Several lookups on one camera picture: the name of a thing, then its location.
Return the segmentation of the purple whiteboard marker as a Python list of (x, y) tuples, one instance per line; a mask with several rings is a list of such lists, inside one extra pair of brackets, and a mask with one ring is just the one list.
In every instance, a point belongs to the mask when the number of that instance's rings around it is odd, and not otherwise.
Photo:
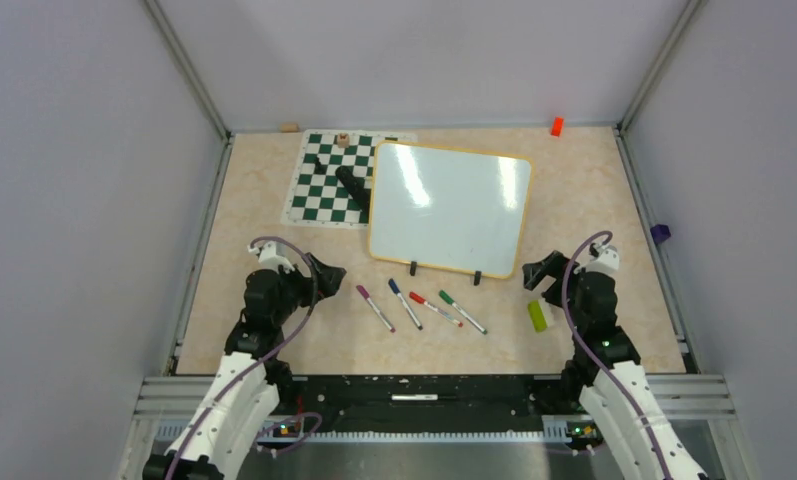
[(370, 296), (369, 292), (365, 289), (365, 287), (363, 285), (357, 285), (356, 290), (363, 297), (363, 299), (366, 301), (366, 303), (369, 305), (369, 307), (372, 309), (372, 311), (378, 317), (378, 319), (384, 324), (387, 330), (390, 333), (395, 333), (396, 329), (394, 325), (383, 313), (383, 311), (378, 307), (378, 305), (374, 302), (374, 300)]

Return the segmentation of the yellow framed whiteboard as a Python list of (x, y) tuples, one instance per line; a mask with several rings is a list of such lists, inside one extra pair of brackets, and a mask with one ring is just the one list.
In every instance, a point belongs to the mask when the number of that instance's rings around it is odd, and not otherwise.
[(507, 279), (532, 189), (531, 160), (383, 141), (374, 155), (368, 252), (382, 261)]

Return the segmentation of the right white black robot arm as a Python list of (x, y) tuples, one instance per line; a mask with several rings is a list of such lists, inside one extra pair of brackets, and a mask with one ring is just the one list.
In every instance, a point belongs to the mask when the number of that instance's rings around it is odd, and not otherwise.
[(560, 397), (586, 412), (626, 479), (705, 479), (708, 474), (683, 445), (660, 407), (641, 358), (618, 323), (612, 246), (591, 245), (580, 265), (559, 251), (522, 267), (523, 286), (550, 286), (528, 307), (532, 320), (560, 309), (572, 332), (574, 353), (560, 377)]

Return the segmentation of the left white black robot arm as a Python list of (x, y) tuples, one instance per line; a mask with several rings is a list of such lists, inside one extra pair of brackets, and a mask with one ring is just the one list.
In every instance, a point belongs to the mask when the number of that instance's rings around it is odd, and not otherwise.
[(293, 404), (291, 370), (276, 358), (288, 341), (283, 324), (334, 296), (347, 271), (311, 253), (298, 267), (277, 248), (268, 242), (258, 249), (260, 267), (245, 279), (244, 307), (213, 382), (181, 434), (149, 456), (142, 478), (235, 479), (266, 419)]

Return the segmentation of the blue whiteboard marker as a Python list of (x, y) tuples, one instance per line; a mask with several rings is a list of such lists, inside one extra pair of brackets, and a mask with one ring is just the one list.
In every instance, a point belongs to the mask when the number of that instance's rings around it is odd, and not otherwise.
[(416, 329), (419, 330), (419, 331), (422, 331), (423, 330), (423, 324), (421, 323), (420, 319), (415, 314), (415, 312), (412, 310), (412, 307), (410, 306), (410, 304), (406, 300), (405, 296), (403, 295), (403, 293), (401, 292), (401, 290), (399, 289), (397, 283), (395, 282), (395, 280), (393, 278), (389, 278), (388, 279), (388, 285), (389, 285), (390, 289), (392, 290), (392, 292), (394, 293), (394, 295), (398, 298), (398, 300), (401, 303), (401, 305), (404, 308), (404, 310), (407, 312), (409, 318), (413, 322), (413, 324), (416, 327)]

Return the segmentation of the red whiteboard marker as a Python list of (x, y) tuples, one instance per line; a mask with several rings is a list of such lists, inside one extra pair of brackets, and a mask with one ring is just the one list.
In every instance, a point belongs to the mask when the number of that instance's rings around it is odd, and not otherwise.
[(426, 298), (422, 297), (421, 295), (417, 294), (416, 292), (411, 291), (409, 296), (416, 303), (427, 307), (428, 309), (430, 309), (431, 311), (435, 312), (437, 315), (443, 317), (445, 320), (449, 321), (451, 324), (457, 326), (458, 328), (463, 326), (463, 323), (460, 320), (456, 319), (451, 314), (446, 312), (444, 309), (434, 305), (433, 303), (431, 303), (430, 301), (428, 301)]

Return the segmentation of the green whiteboard marker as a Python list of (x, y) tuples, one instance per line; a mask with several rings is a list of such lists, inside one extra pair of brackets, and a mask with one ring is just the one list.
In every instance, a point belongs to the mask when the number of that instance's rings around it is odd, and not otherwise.
[(448, 305), (454, 308), (465, 320), (467, 320), (477, 331), (483, 335), (488, 334), (488, 330), (481, 325), (467, 310), (457, 303), (445, 290), (438, 292), (439, 297)]

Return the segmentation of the green white toy brick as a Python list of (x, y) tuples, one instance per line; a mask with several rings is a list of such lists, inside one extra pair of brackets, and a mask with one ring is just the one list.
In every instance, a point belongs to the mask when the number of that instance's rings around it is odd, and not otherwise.
[(529, 318), (536, 333), (546, 331), (555, 323), (552, 306), (544, 299), (532, 300), (527, 305)]

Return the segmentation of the green white chessboard mat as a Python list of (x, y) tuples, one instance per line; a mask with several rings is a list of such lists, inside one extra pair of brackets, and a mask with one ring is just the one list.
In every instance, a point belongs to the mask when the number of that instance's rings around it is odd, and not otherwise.
[[(336, 145), (339, 133), (350, 135), (348, 148)], [(407, 132), (368, 130), (308, 129), (302, 134), (297, 165), (293, 170), (281, 222), (289, 226), (365, 229), (359, 207), (339, 183), (335, 171), (348, 166), (355, 177), (363, 179), (371, 191), (376, 147), (384, 141), (415, 142)], [(314, 172), (313, 157), (327, 167), (325, 175)]]

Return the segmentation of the small black chess pawn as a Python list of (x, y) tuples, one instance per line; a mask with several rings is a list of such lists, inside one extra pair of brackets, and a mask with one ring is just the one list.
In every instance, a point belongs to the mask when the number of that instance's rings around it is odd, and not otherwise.
[(318, 156), (313, 157), (314, 160), (314, 172), (319, 175), (325, 175), (327, 172), (327, 167), (321, 162)]

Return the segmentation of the purple block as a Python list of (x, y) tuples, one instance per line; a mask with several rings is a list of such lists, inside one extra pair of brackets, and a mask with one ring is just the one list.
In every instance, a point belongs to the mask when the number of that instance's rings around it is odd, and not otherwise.
[(655, 224), (650, 227), (649, 231), (655, 245), (661, 245), (672, 237), (670, 227), (665, 224)]

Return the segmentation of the wooden chess cube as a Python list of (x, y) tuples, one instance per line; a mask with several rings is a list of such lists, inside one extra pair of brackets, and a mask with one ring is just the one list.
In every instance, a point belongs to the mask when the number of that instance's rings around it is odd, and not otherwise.
[(336, 136), (336, 145), (339, 148), (348, 148), (350, 145), (350, 135), (348, 133), (339, 133)]

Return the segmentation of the orange red block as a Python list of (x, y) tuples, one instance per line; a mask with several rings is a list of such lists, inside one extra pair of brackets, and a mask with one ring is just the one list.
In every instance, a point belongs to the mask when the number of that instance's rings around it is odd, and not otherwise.
[(554, 137), (559, 137), (562, 133), (563, 128), (564, 128), (564, 118), (556, 117), (552, 123), (550, 129), (550, 135)]

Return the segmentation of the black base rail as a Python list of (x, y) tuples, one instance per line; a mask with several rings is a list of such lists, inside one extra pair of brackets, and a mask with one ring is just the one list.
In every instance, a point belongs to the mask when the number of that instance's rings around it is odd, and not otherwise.
[(557, 375), (311, 375), (284, 385), (275, 416), (314, 412), (320, 433), (541, 431), (579, 411)]

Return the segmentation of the wooden block on wall edge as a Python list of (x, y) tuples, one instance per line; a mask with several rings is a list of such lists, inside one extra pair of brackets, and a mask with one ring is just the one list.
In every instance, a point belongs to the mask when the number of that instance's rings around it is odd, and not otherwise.
[(281, 133), (297, 133), (300, 131), (300, 126), (297, 123), (283, 123), (279, 127)]

